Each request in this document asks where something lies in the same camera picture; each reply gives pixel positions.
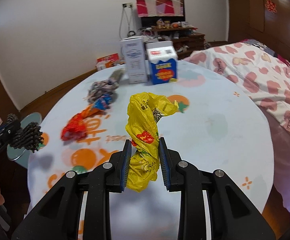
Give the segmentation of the black foam net sleeve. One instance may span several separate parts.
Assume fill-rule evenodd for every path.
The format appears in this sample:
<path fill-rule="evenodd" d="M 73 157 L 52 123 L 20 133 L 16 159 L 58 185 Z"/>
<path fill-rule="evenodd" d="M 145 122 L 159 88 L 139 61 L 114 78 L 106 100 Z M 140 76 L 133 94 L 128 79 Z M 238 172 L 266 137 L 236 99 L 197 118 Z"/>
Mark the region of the black foam net sleeve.
<path fill-rule="evenodd" d="M 18 120 L 15 114 L 9 114 L 7 116 L 7 122 Z M 17 132 L 16 138 L 10 145 L 12 148 L 25 148 L 26 150 L 35 152 L 38 150 L 40 144 L 43 143 L 41 127 L 37 122 L 30 122 L 24 128 L 20 128 Z"/>

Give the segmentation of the red plastic bag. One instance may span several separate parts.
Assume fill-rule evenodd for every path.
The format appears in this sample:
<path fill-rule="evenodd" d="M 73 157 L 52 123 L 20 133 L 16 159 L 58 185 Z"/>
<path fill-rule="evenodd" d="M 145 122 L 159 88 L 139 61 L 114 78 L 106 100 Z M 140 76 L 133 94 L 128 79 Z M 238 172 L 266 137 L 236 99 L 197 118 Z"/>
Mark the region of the red plastic bag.
<path fill-rule="evenodd" d="M 62 141 L 80 140 L 87 136 L 87 127 L 84 120 L 92 115 L 102 112 L 102 109 L 98 109 L 89 105 L 81 111 L 74 115 L 62 129 L 60 138 Z"/>

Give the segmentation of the blue grey wrapper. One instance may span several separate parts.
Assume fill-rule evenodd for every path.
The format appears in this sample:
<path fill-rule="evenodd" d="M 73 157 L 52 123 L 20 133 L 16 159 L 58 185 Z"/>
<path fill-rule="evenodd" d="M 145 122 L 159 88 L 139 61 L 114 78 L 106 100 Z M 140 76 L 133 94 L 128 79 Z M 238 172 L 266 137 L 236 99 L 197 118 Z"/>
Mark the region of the blue grey wrapper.
<path fill-rule="evenodd" d="M 118 82 L 112 78 L 94 82 L 89 88 L 88 96 L 86 97 L 89 103 L 88 110 L 104 111 L 109 109 L 110 105 L 118 98 L 116 93 L 118 87 Z"/>

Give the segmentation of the yellow plastic bag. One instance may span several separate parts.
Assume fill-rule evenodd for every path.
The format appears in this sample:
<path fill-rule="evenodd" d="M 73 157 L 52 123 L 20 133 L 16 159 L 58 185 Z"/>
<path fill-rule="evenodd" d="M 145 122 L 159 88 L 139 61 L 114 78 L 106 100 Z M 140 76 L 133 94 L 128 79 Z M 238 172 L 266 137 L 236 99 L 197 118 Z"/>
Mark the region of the yellow plastic bag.
<path fill-rule="evenodd" d="M 164 95 L 142 92 L 130 97 L 125 129 L 136 148 L 130 159 L 127 188 L 136 192 L 145 190 L 157 179 L 159 170 L 159 132 L 157 123 L 178 111 L 178 102 Z"/>

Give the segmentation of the teal cartoon trash bin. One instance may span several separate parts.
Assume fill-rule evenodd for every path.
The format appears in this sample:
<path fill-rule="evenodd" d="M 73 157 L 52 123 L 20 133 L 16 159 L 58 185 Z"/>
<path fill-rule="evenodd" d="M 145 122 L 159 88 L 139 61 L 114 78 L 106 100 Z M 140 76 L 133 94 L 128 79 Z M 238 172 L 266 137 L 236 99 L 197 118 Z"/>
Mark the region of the teal cartoon trash bin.
<path fill-rule="evenodd" d="M 30 153 L 39 150 L 43 145 L 43 133 L 41 131 L 42 116 L 35 112 L 27 115 L 20 122 L 20 129 L 13 139 L 12 145 L 7 146 L 7 157 L 24 168 L 28 168 Z"/>

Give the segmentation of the purple bed sheet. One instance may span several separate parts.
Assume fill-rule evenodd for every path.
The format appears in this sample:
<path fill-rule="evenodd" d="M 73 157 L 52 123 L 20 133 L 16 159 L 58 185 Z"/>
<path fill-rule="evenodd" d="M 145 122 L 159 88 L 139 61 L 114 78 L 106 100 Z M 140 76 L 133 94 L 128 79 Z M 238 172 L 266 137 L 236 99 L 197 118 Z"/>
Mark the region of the purple bed sheet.
<path fill-rule="evenodd" d="M 290 213 L 290 134 L 274 117 L 260 108 L 267 118 L 274 149 L 274 186 L 281 194 L 283 207 Z"/>

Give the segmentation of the white orange-print tablecloth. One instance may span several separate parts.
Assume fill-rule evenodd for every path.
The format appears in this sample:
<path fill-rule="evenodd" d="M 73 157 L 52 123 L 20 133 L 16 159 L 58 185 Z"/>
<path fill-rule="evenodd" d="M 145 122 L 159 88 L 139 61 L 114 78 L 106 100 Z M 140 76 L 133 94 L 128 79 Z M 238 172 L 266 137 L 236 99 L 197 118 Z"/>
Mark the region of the white orange-print tablecloth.
<path fill-rule="evenodd" d="M 42 122 L 44 142 L 30 157 L 33 208 L 68 171 L 91 172 L 131 142 L 125 126 L 130 97 L 147 92 L 178 102 L 178 111 L 157 123 L 159 140 L 199 170 L 223 170 L 262 214 L 273 185 L 274 154 L 268 121 L 232 81 L 201 66 L 179 61 L 177 82 L 130 84 L 123 79 L 109 109 L 84 120 L 87 136 L 62 141 L 62 129 L 86 109 L 88 87 L 114 71 L 101 70 L 69 91 Z M 83 196 L 78 238 L 83 239 L 87 195 Z M 162 175 L 141 192 L 109 194 L 111 239 L 178 239 L 181 193 L 169 192 Z"/>

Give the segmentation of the red white paper bag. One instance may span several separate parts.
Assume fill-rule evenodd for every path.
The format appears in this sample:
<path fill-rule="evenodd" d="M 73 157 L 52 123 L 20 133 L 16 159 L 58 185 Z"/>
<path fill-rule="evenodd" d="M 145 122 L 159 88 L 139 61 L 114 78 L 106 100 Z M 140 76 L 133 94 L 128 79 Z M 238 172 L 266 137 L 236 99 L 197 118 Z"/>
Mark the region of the red white paper bag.
<path fill-rule="evenodd" d="M 96 61 L 96 69 L 100 71 L 106 68 L 113 67 L 119 60 L 120 60 L 120 57 L 118 53 L 100 57 Z"/>

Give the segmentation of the green seaweed snack packet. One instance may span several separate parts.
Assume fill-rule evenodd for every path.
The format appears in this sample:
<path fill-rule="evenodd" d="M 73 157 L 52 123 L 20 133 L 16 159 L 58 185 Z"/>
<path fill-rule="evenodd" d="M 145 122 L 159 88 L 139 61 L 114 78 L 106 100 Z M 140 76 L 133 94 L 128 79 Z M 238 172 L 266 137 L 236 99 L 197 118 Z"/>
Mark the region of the green seaweed snack packet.
<path fill-rule="evenodd" d="M 112 82 L 119 83 L 125 73 L 124 68 L 116 69 L 109 77 Z"/>

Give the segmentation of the white tall milk carton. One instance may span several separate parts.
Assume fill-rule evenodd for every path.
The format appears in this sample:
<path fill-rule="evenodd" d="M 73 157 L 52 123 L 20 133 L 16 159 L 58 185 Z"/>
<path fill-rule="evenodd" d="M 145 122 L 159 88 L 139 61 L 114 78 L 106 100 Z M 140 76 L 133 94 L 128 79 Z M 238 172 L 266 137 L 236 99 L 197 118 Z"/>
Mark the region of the white tall milk carton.
<path fill-rule="evenodd" d="M 128 37 L 121 40 L 122 54 L 129 83 L 145 83 L 148 74 L 145 66 L 145 51 L 141 36 Z"/>

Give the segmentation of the blue white milk carton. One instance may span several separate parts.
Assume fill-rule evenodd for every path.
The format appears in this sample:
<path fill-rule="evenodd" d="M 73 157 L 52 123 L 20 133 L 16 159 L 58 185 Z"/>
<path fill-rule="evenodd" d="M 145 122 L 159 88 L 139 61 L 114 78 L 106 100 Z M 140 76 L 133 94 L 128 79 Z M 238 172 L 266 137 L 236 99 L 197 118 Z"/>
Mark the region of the blue white milk carton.
<path fill-rule="evenodd" d="M 153 85 L 177 82 L 178 56 L 171 41 L 147 43 L 146 52 Z"/>

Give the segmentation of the wooden tv cabinet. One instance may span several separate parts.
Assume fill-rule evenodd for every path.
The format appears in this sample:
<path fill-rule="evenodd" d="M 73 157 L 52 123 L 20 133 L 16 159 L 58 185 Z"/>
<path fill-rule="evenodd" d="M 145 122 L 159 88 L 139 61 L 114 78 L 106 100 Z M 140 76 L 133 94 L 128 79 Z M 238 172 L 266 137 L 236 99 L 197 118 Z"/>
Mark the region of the wooden tv cabinet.
<path fill-rule="evenodd" d="M 136 34 L 144 36 L 146 41 L 171 41 L 179 59 L 188 57 L 193 51 L 204 50 L 205 35 L 195 27 L 179 28 L 141 28 Z"/>

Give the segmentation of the television with patchwork cover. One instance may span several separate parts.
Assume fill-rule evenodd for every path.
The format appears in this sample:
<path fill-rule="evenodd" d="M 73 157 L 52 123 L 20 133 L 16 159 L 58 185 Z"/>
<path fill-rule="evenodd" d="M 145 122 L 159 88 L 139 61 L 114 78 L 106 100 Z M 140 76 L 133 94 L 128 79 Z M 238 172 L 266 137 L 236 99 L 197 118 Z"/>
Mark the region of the television with patchwork cover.
<path fill-rule="evenodd" d="M 136 0 L 137 16 L 143 27 L 163 21 L 185 21 L 184 0 Z"/>

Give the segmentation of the brown wooden wardrobe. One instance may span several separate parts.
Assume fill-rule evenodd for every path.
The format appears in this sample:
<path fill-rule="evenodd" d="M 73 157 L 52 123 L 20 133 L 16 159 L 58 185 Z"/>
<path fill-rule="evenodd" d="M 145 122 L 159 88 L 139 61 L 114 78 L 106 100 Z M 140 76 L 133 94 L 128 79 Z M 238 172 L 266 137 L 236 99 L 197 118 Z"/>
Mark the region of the brown wooden wardrobe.
<path fill-rule="evenodd" d="M 228 1 L 229 42 L 254 39 L 290 62 L 290 0 L 271 0 L 276 14 L 265 8 L 266 0 Z"/>

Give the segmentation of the white wall power socket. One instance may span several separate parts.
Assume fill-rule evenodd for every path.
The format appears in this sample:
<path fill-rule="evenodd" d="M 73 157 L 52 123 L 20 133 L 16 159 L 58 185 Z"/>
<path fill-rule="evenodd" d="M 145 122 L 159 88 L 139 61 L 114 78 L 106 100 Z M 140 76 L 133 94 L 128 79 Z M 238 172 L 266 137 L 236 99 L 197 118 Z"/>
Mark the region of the white wall power socket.
<path fill-rule="evenodd" d="M 133 7 L 133 3 L 123 3 L 122 6 L 124 8 L 132 8 Z"/>

